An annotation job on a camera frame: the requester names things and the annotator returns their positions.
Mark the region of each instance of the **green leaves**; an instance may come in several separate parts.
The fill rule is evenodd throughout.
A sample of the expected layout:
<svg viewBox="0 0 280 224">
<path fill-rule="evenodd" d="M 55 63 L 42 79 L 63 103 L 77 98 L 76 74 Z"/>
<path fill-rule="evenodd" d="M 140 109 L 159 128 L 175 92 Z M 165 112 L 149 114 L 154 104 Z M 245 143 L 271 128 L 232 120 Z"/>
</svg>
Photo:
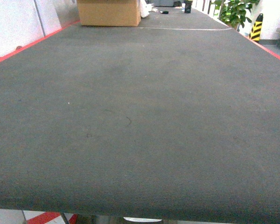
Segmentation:
<svg viewBox="0 0 280 224">
<path fill-rule="evenodd" d="M 222 1 L 224 1 L 224 4 L 219 20 L 231 27 L 237 27 L 238 24 L 245 27 L 244 22 L 246 20 L 249 23 L 252 22 L 250 18 L 246 17 L 246 10 L 251 13 L 253 4 L 258 5 L 260 0 L 216 0 L 213 4 L 218 8 Z"/>
</svg>

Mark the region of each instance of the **gray felt surface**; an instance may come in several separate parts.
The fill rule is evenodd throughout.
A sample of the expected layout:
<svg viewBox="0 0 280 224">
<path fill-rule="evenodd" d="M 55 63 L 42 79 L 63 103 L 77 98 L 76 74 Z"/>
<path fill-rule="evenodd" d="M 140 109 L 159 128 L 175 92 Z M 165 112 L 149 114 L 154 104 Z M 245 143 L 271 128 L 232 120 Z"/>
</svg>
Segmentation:
<svg viewBox="0 0 280 224">
<path fill-rule="evenodd" d="M 226 28 L 168 9 L 140 26 Z M 76 24 L 1 62 L 0 208 L 280 223 L 280 61 L 234 30 Z"/>
</svg>

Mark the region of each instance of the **white wall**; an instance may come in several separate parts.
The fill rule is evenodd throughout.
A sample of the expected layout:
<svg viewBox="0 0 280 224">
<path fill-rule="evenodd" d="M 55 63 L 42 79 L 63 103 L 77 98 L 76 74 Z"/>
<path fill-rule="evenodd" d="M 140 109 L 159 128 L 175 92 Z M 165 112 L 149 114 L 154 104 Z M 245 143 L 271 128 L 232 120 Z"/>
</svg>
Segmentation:
<svg viewBox="0 0 280 224">
<path fill-rule="evenodd" d="M 253 23 L 260 13 L 264 15 L 260 39 L 278 40 L 280 37 L 277 32 L 277 28 L 280 28 L 280 0 L 261 0 L 260 3 L 253 8 L 252 15 L 247 15 L 252 19 L 252 24 L 246 22 L 245 28 L 241 28 L 240 33 L 249 34 Z"/>
<path fill-rule="evenodd" d="M 42 37 L 33 0 L 0 0 L 0 57 Z"/>
<path fill-rule="evenodd" d="M 79 20 L 76 0 L 35 0 L 45 35 Z M 0 57 L 43 37 L 34 0 L 0 0 Z"/>
<path fill-rule="evenodd" d="M 0 209 L 0 224 L 23 224 L 24 220 L 21 210 Z"/>
</svg>

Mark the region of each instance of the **red edge trim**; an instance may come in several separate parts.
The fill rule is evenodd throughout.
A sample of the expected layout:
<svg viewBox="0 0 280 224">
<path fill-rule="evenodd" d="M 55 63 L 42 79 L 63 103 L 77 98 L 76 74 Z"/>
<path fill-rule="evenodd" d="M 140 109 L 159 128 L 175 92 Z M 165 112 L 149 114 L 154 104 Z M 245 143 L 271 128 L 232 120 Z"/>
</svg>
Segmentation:
<svg viewBox="0 0 280 224">
<path fill-rule="evenodd" d="M 259 43 L 256 43 L 255 41 L 249 39 L 248 37 L 246 37 L 249 41 L 251 41 L 252 43 L 256 44 L 257 46 L 259 46 L 261 49 L 265 50 L 267 53 L 273 55 L 274 57 L 276 57 L 277 59 L 280 60 L 280 55 L 277 55 L 275 52 L 272 52 L 271 50 L 269 50 L 268 48 L 265 48 L 264 46 L 260 45 Z"/>
<path fill-rule="evenodd" d="M 32 219 L 27 220 L 27 223 L 28 224 L 45 224 L 59 216 L 60 216 L 60 213 L 58 213 L 58 212 L 45 212 L 39 216 L 36 216 Z"/>
<path fill-rule="evenodd" d="M 76 224 L 77 218 L 78 218 L 78 215 L 77 215 L 77 214 L 74 214 L 74 215 L 69 219 L 69 223 L 70 223 L 70 224 Z"/>
<path fill-rule="evenodd" d="M 76 23 L 78 23 L 78 22 L 80 22 L 80 20 L 78 20 L 78 21 L 76 21 L 76 22 L 73 22 L 73 23 L 71 23 L 70 25 L 67 25 L 67 26 L 65 26 L 65 27 L 63 27 L 63 28 L 61 28 L 61 29 L 59 29 L 59 30 L 56 30 L 55 32 L 50 33 L 50 34 L 46 35 L 45 37 L 42 37 L 41 39 L 38 39 L 38 40 L 36 40 L 36 41 L 34 41 L 34 42 L 32 42 L 32 43 L 30 43 L 30 44 L 28 44 L 28 45 L 26 45 L 26 46 L 24 46 L 24 47 L 18 49 L 18 50 L 15 50 L 15 51 L 13 51 L 13 52 L 11 52 L 11 53 L 5 55 L 5 56 L 0 57 L 0 62 L 2 62 L 2 61 L 4 61 L 4 60 L 8 59 L 8 58 L 11 57 L 11 56 L 16 55 L 17 53 L 19 53 L 19 52 L 21 52 L 21 51 L 23 51 L 23 50 L 25 50 L 25 49 L 27 49 L 27 48 L 32 47 L 33 45 L 36 45 L 37 43 L 39 43 L 39 42 L 41 42 L 41 41 L 43 41 L 43 40 L 49 38 L 50 36 L 55 35 L 56 33 L 59 33 L 60 31 L 66 29 L 67 27 L 70 27 L 71 25 L 74 25 L 74 24 L 76 24 Z"/>
</svg>

